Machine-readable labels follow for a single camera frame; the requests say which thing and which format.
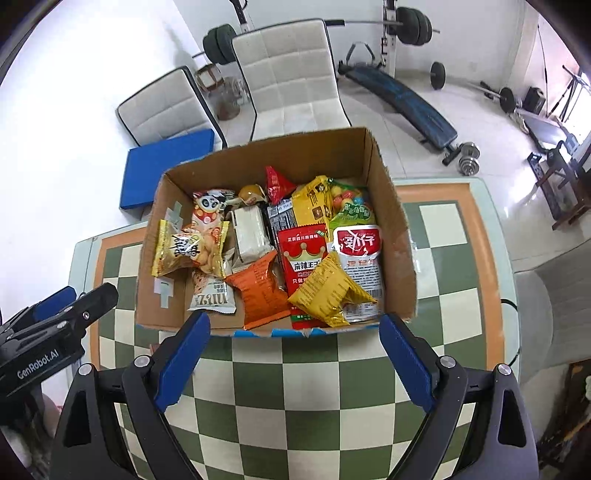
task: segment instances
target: yellow snack bag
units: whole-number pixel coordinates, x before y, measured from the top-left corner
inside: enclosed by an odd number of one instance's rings
[[[205,232],[185,227],[178,231],[167,220],[160,220],[152,275],[161,277],[179,268],[197,267],[215,277],[222,275],[222,245],[228,222]]]
[[[323,223],[329,231],[329,222],[333,217],[333,200],[330,193],[329,179],[318,175],[291,196],[295,221],[298,226]]]
[[[289,302],[331,327],[349,325],[343,303],[376,303],[340,266],[337,252],[331,252],[289,297]]]

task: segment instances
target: checkered tablecloth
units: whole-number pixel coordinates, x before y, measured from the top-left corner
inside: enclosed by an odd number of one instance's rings
[[[474,253],[457,205],[406,203],[416,243],[418,314],[411,330],[439,355],[485,368]],[[99,322],[100,364],[127,366],[167,332],[134,324],[140,245],[106,251],[103,279],[119,303]],[[126,406],[119,423],[138,473],[152,478]],[[449,476],[473,406],[464,406],[438,472]],[[166,417],[204,479],[386,478],[423,419],[376,329],[315,338],[212,337]]]

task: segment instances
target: candy bag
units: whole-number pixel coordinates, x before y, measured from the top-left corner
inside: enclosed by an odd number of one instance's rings
[[[331,327],[349,325],[343,304],[375,303],[375,300],[340,266],[337,252],[331,252],[289,297],[290,303]]]
[[[293,192],[296,186],[273,167],[266,166],[265,170],[267,171],[267,193],[269,200],[271,201],[271,205],[277,205],[281,199],[284,199]]]
[[[178,231],[168,220],[160,220],[152,275],[161,277],[179,268],[197,267],[222,277],[222,243],[228,222],[221,228],[198,232],[190,227]]]
[[[333,201],[328,180],[325,175],[319,175],[291,196],[299,226],[323,223],[329,228],[333,217]]]
[[[236,194],[233,190],[215,189],[194,192],[193,202],[195,207],[191,219],[192,229],[205,232],[220,227],[228,202],[235,198]]]
[[[375,215],[366,187],[352,187],[331,180],[330,194],[335,214],[329,222],[331,231],[340,226],[375,224]]]
[[[238,288],[242,293],[245,330],[259,327],[290,314],[287,293],[279,289],[271,271],[276,256],[277,250],[273,250],[246,270],[226,277],[226,283]]]

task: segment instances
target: white chair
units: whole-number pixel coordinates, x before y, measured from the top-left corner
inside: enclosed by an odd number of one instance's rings
[[[186,66],[134,93],[117,107],[117,115],[140,146],[211,128],[213,149],[227,147],[222,129]]]
[[[539,370],[591,358],[591,240],[515,274],[524,384]]]
[[[255,109],[251,140],[351,126],[322,20],[254,30],[232,45]]]

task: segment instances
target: barbell bar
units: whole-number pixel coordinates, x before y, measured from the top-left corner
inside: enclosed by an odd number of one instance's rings
[[[357,23],[357,24],[372,24],[372,25],[391,25],[393,27],[403,27],[404,24],[402,22],[397,22],[396,20],[342,20],[342,19],[332,19],[332,20],[325,20],[324,23],[327,27],[338,27],[344,26],[347,23]],[[432,28],[434,33],[441,33],[440,30]]]

